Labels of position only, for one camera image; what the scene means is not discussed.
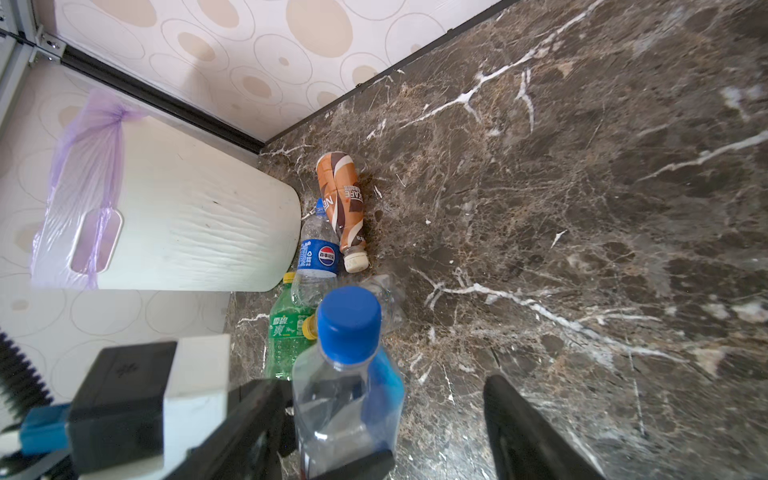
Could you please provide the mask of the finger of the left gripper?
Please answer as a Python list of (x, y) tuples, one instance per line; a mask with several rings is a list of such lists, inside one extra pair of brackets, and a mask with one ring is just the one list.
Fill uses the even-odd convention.
[(392, 451), (379, 451), (315, 476), (315, 479), (383, 480), (394, 469), (395, 464), (395, 457)]

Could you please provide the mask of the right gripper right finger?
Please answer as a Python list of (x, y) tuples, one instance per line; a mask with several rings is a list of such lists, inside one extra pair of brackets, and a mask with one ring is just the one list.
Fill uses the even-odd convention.
[(484, 418), (499, 479), (601, 479), (502, 375), (488, 377)]

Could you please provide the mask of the crushed bottle pink label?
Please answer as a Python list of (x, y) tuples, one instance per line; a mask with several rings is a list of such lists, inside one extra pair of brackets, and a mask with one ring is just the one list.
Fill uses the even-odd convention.
[(337, 288), (316, 315), (318, 340), (292, 370), (304, 479), (379, 451), (395, 457), (405, 400), (401, 375), (380, 345), (382, 311), (371, 292)]

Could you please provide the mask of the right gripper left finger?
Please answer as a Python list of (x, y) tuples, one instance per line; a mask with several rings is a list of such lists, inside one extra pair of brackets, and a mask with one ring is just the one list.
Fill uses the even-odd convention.
[(169, 479), (281, 479), (294, 451), (292, 384), (256, 379), (230, 391), (224, 421), (167, 475)]

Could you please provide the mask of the clear bottle red label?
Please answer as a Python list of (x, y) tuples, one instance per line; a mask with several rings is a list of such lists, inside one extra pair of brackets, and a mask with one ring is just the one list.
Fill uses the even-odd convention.
[[(402, 309), (402, 302), (405, 294), (401, 288), (400, 282), (396, 281), (390, 274), (369, 275), (362, 280), (355, 281), (343, 277), (336, 280), (334, 287), (359, 286), (371, 292), (378, 300), (382, 311), (381, 335), (387, 336), (402, 326), (405, 314)], [(313, 312), (316, 305), (305, 304), (299, 301), (298, 288), (291, 287), (291, 297), (299, 306), (308, 306)], [(317, 315), (312, 313), (302, 326), (302, 334), (310, 341), (318, 340)]]

